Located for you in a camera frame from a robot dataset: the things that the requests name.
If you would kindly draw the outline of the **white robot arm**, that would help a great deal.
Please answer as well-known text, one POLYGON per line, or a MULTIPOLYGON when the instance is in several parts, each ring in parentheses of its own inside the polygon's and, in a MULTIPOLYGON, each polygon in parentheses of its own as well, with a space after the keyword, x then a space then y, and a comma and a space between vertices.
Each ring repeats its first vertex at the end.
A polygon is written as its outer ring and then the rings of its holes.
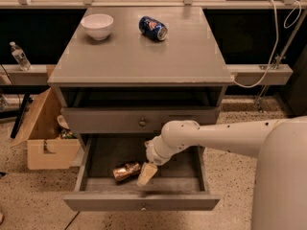
POLYGON ((145 143, 137 185, 190 147, 228 150, 257 159, 251 230, 307 230, 307 117, 202 126, 171 121, 145 143))

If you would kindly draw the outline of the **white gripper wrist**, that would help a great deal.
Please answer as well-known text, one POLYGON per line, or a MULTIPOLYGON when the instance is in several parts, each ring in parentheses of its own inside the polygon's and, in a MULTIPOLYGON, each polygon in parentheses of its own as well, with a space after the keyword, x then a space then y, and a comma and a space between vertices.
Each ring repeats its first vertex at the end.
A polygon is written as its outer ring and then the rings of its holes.
POLYGON ((144 163, 137 179, 137 185, 144 187, 154 177, 157 166, 167 163, 173 156, 170 147, 164 142, 161 136, 155 136, 152 140, 144 142, 146 157, 152 163, 144 163))

